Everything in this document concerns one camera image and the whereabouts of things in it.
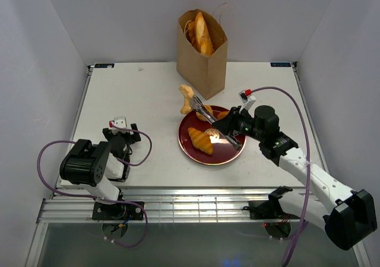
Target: croissant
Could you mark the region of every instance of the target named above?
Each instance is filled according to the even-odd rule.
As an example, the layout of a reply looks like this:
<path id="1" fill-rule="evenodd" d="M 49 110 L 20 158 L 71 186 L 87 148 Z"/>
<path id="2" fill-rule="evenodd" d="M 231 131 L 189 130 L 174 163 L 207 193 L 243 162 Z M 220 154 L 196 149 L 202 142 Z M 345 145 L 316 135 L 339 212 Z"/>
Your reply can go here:
<path id="1" fill-rule="evenodd" d="M 208 112 L 209 112 L 210 114 L 213 114 L 213 110 L 212 110 L 212 108 L 211 108 L 209 105 L 204 105 L 204 107 L 206 108 L 206 110 L 208 110 Z M 206 122 L 206 119 L 205 119 L 204 116 L 202 116 L 201 114 L 196 113 L 196 116 L 197 116 L 197 118 L 198 118 L 199 120 L 203 120 L 203 121 Z"/>
<path id="2" fill-rule="evenodd" d="M 188 133 L 195 148 L 206 152 L 209 155 L 214 153 L 210 136 L 207 133 L 201 132 L 194 128 L 189 128 Z"/>
<path id="3" fill-rule="evenodd" d="M 214 48 L 202 12 L 197 14 L 194 24 L 197 50 L 203 55 L 212 55 L 214 53 Z"/>
<path id="4" fill-rule="evenodd" d="M 229 112 L 230 111 L 220 112 L 219 115 L 217 116 L 217 119 L 218 120 L 222 120 L 222 118 L 224 118 L 225 116 L 227 116 Z"/>

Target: paper bag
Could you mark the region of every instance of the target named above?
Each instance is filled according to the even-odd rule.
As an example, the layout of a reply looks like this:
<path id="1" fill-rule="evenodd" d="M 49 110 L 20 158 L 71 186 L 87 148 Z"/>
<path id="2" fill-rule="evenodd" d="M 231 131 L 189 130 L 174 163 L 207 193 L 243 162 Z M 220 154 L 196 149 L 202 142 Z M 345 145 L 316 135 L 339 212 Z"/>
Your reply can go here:
<path id="1" fill-rule="evenodd" d="M 188 21 L 194 21 L 202 12 L 215 52 L 211 56 L 200 54 L 186 38 L 183 30 Z M 227 36 L 210 14 L 195 9 L 178 19 L 177 71 L 206 99 L 224 89 L 226 83 Z"/>

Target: red plate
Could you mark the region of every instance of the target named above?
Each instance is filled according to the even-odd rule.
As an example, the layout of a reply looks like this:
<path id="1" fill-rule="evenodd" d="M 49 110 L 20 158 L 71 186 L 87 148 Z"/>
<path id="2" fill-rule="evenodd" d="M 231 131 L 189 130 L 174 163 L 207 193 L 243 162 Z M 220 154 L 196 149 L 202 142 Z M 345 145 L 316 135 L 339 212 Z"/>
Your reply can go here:
<path id="1" fill-rule="evenodd" d="M 214 111 L 215 117 L 217 117 L 220 112 L 228 111 L 219 106 L 211 106 L 211 108 Z M 208 155 L 193 146 L 188 128 L 195 128 L 210 135 L 214 150 L 212 155 Z M 199 120 L 194 111 L 188 113 L 179 125 L 178 141 L 180 147 L 188 157 L 205 165 L 220 165 L 228 163 L 238 157 L 245 146 L 245 136 L 238 135 L 236 139 L 243 145 L 239 151 L 236 151 L 232 144 L 220 135 L 219 131 L 212 128 L 208 122 Z"/>

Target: pastry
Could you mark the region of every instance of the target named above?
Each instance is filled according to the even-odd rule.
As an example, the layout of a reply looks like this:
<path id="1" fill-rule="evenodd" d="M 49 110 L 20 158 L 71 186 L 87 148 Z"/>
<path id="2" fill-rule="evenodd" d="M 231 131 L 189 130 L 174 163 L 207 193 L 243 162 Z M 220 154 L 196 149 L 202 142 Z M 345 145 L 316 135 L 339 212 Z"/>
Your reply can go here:
<path id="1" fill-rule="evenodd" d="M 193 146 L 209 155 L 214 153 L 210 135 L 194 128 L 188 129 Z"/>
<path id="2" fill-rule="evenodd" d="M 227 116 L 229 112 L 230 111 L 220 112 L 219 115 L 217 116 L 217 119 L 218 120 L 222 120 L 222 118 L 224 118 L 225 116 Z"/>
<path id="3" fill-rule="evenodd" d="M 192 110 L 190 107 L 190 100 L 191 98 L 194 97 L 194 91 L 192 90 L 190 86 L 183 85 L 183 84 L 178 89 L 184 97 L 183 106 L 180 110 L 180 113 L 185 115 L 187 113 L 190 113 Z"/>
<path id="4" fill-rule="evenodd" d="M 214 53 L 213 44 L 207 30 L 206 22 L 203 18 L 202 12 L 199 12 L 195 17 L 195 42 L 197 50 L 203 55 L 212 55 Z"/>
<path id="5" fill-rule="evenodd" d="M 212 108 L 211 108 L 209 105 L 203 105 L 203 106 L 206 108 L 206 110 L 209 111 L 209 113 L 210 113 L 211 115 L 213 115 L 213 110 L 212 110 Z M 201 114 L 196 113 L 196 116 L 197 116 L 197 118 L 198 118 L 199 120 L 203 120 L 203 121 L 206 122 L 206 119 L 205 119 L 204 116 L 202 116 Z"/>
<path id="6" fill-rule="evenodd" d="M 186 24 L 185 31 L 188 34 L 188 40 L 189 40 L 189 42 L 194 47 L 194 49 L 197 49 L 197 43 L 195 42 L 195 22 L 189 21 Z"/>

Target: white wall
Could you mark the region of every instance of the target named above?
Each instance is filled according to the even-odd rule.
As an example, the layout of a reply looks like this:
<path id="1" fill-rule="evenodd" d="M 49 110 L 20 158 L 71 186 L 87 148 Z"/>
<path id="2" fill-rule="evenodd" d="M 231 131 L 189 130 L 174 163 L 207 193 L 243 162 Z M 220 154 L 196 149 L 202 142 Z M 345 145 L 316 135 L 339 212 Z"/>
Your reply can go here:
<path id="1" fill-rule="evenodd" d="M 380 221 L 380 0 L 332 0 L 299 62 L 332 175 L 375 198 Z M 380 232 L 364 240 L 380 266 Z"/>
<path id="2" fill-rule="evenodd" d="M 43 196 L 41 147 L 67 139 L 86 67 L 50 0 L 0 0 L 0 266 L 23 266 Z M 52 184 L 64 147 L 46 153 Z"/>
<path id="3" fill-rule="evenodd" d="M 51 0 L 84 62 L 174 61 L 177 19 L 212 13 L 230 61 L 296 61 L 330 0 Z"/>

